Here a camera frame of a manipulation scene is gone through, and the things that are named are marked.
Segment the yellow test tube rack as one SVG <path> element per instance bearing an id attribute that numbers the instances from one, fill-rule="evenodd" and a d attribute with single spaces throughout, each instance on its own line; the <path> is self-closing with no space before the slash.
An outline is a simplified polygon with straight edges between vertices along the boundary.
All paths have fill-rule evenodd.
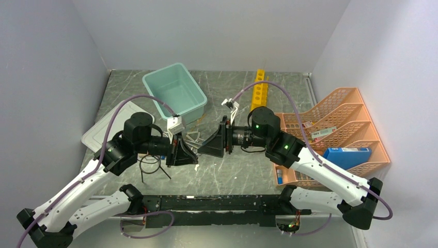
<path id="1" fill-rule="evenodd" d="M 265 71 L 263 69 L 258 69 L 254 82 L 264 81 L 264 79 Z M 266 83 L 259 83 L 253 87 L 250 111 L 257 107 L 267 105 L 268 87 L 269 85 Z"/>

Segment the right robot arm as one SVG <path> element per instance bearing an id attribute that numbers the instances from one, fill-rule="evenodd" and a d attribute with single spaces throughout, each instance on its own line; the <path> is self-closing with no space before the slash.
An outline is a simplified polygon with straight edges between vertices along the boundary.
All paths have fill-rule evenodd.
<path id="1" fill-rule="evenodd" d="M 383 186 L 377 178 L 356 176 L 316 154 L 301 139 L 280 128 L 280 118 L 267 107 L 258 107 L 249 114 L 249 126 L 234 126 L 226 116 L 198 153 L 223 157 L 234 146 L 263 147 L 265 156 L 273 163 L 310 176 L 329 191 L 307 190 L 295 185 L 283 188 L 278 205 L 285 214 L 300 210 L 316 210 L 341 216 L 362 230 L 368 230 L 379 202 Z"/>

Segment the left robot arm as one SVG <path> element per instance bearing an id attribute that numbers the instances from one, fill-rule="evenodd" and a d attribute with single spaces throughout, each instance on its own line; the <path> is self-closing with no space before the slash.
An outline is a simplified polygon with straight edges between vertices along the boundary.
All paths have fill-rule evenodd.
<path id="1" fill-rule="evenodd" d="M 168 166 L 196 164 L 198 157 L 182 137 L 180 116 L 167 121 L 167 136 L 152 135 L 158 127 L 150 114 L 137 112 L 62 191 L 36 209 L 21 210 L 17 219 L 37 247 L 68 247 L 85 230 L 114 216 L 147 212 L 142 193 L 132 184 L 91 205 L 85 202 L 103 185 L 137 163 L 140 154 L 164 156 Z"/>

